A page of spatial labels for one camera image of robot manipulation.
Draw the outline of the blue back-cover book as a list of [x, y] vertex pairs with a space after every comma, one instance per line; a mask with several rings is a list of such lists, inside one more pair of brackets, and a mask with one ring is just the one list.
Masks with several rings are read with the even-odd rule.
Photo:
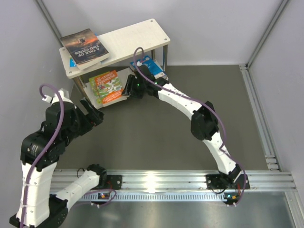
[[146, 55], [143, 59], [138, 59], [137, 61], [142, 61], [143, 65], [147, 66], [150, 73], [153, 74], [154, 78], [164, 78], [168, 80], [167, 75], [165, 72], [162, 70], [162, 68], [158, 65], [157, 62], [155, 62], [150, 56]]

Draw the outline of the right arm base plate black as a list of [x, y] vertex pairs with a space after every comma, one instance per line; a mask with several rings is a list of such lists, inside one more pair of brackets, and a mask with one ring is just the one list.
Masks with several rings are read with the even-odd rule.
[[241, 174], [235, 182], [225, 180], [220, 174], [206, 175], [206, 183], [208, 190], [237, 190], [245, 186], [245, 189], [250, 189], [248, 177]]

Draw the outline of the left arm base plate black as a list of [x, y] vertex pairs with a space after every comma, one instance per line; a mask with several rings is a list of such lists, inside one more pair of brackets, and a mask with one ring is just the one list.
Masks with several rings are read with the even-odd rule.
[[101, 189], [114, 189], [120, 190], [122, 188], [122, 175], [107, 175], [107, 179], [103, 186], [98, 185], [94, 187], [94, 190]]

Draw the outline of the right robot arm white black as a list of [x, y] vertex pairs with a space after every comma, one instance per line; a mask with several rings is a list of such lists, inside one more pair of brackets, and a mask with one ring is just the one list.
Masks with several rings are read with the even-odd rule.
[[205, 143], [215, 159], [222, 185], [230, 189], [235, 187], [242, 169], [226, 148], [226, 135], [219, 130], [222, 121], [215, 113], [213, 104], [187, 96], [167, 79], [156, 78], [145, 65], [135, 66], [132, 71], [123, 92], [133, 98], [142, 98], [148, 94], [185, 114], [190, 119], [192, 135]]

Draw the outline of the lime green book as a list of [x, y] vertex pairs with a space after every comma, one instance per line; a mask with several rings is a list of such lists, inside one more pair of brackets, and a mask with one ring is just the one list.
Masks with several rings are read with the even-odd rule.
[[96, 78], [98, 78], [98, 76], [94, 76], [94, 77], [89, 78], [89, 83], [90, 83], [91, 89], [93, 91], [93, 94], [96, 98], [96, 102], [99, 103], [100, 95], [99, 95], [98, 88], [97, 88], [97, 85], [96, 85], [96, 82], [95, 82]]

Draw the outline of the orange 78-storey treehouse book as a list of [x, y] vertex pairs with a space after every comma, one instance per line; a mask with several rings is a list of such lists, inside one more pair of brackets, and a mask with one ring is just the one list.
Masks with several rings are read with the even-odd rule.
[[122, 97], [123, 87], [115, 70], [99, 75], [95, 82], [100, 95], [98, 104], [105, 105]]

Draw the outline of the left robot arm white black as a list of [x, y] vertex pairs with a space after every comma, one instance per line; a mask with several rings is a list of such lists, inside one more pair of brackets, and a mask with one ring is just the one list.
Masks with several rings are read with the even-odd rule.
[[92, 164], [68, 187], [55, 194], [50, 192], [59, 157], [74, 139], [101, 124], [104, 114], [82, 98], [80, 103], [87, 110], [84, 114], [64, 89], [52, 96], [42, 95], [42, 99], [50, 104], [45, 120], [21, 145], [22, 194], [19, 210], [9, 220], [17, 228], [58, 228], [80, 198], [107, 184], [106, 169]]

